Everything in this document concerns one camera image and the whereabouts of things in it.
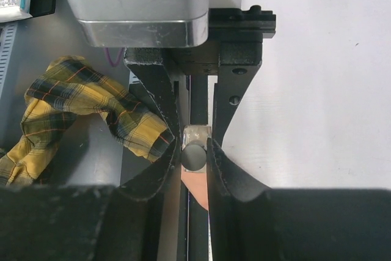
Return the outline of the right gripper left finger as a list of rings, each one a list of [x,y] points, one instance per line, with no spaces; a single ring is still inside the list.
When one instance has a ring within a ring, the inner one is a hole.
[[[179,151],[119,187],[1,188],[1,259],[175,260]]]

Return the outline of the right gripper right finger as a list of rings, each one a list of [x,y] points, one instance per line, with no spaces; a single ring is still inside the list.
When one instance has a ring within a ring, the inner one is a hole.
[[[207,142],[214,260],[389,260],[387,189],[277,189]]]

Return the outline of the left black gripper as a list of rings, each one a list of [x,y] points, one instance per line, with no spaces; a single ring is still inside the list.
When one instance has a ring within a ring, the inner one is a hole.
[[[192,48],[127,48],[124,63],[139,80],[163,121],[180,138],[175,65],[186,75],[216,75],[213,98],[213,138],[222,146],[225,133],[246,93],[258,65],[221,65],[235,48],[244,51],[276,33],[277,17],[270,10],[210,9],[207,41]]]

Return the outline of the beige nail polish bottle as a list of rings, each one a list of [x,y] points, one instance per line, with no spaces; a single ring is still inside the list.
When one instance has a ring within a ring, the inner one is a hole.
[[[187,125],[183,129],[182,149],[191,143],[196,142],[198,145],[207,149],[207,140],[211,137],[212,131],[209,125]]]

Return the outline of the person's hand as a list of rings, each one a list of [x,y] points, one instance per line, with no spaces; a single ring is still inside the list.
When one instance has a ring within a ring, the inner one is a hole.
[[[181,181],[185,184],[197,203],[208,211],[208,187],[206,173],[188,172],[182,167]]]

